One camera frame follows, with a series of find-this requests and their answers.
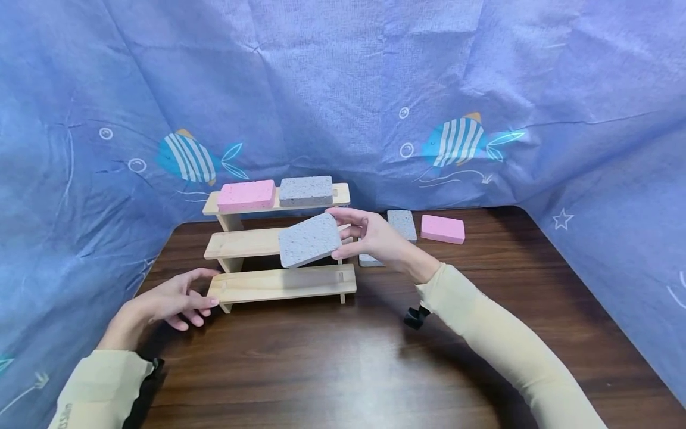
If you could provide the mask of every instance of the blue cloth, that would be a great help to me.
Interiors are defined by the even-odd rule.
[[[232,181],[521,205],[686,404],[686,14],[572,1],[3,1],[0,428],[45,427]]]

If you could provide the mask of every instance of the gray sponge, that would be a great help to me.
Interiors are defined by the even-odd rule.
[[[381,261],[366,253],[360,253],[359,266],[383,266]]]
[[[341,246],[336,219],[328,213],[310,218],[279,233],[281,265],[295,268],[329,256]]]
[[[333,181],[331,176],[283,179],[279,188],[279,204],[282,207],[332,205]]]
[[[389,210],[388,223],[407,241],[417,242],[417,230],[410,210]]]

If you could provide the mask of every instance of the left hand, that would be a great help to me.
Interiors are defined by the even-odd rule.
[[[210,309],[219,305],[219,301],[216,298],[204,297],[189,287],[193,280],[212,278],[218,274],[219,271],[209,268],[196,268],[140,294],[127,305],[134,307],[148,323],[165,320],[174,329],[187,331],[188,323],[178,316],[183,314],[193,325],[202,326],[204,321],[201,315],[209,316]]]

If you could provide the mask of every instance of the hand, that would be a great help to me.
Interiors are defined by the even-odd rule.
[[[333,259],[346,259],[366,253],[396,271],[410,275],[417,283],[427,283],[440,268],[440,262],[405,240],[380,214],[334,207],[327,209],[338,225],[350,224],[340,232],[341,240],[356,237],[334,251]]]
[[[204,321],[196,310],[207,317],[210,308],[218,305],[219,301],[203,297],[195,290],[189,290],[189,286],[193,280],[217,274],[219,271],[196,268],[133,298],[112,319],[96,348],[135,350],[145,326],[163,319],[175,329],[186,331],[188,323],[182,321],[179,314],[183,314],[195,326],[202,326]]]
[[[195,326],[202,326],[204,321],[200,315],[209,316],[210,309],[216,307],[219,301],[216,298],[204,297],[189,287],[193,280],[211,278],[218,274],[219,271],[216,270],[196,268],[140,294],[129,304],[144,315],[148,323],[165,320],[174,329],[187,331],[188,323],[178,316],[183,314]]]

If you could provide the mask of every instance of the wooden table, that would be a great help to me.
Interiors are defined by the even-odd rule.
[[[463,219],[466,242],[418,245],[527,323],[609,428],[686,428],[681,405],[526,213],[433,214]],[[214,268],[202,256],[218,231],[216,222],[178,227],[141,291],[198,266]],[[279,268],[279,257],[247,258],[245,267]],[[408,278],[355,269],[358,291],[345,305],[338,297],[237,304],[228,315],[217,309],[204,329],[161,325],[141,353],[164,358],[165,377],[143,391],[128,427],[536,427],[519,394],[435,316],[418,332],[404,326],[407,308],[418,304]]]

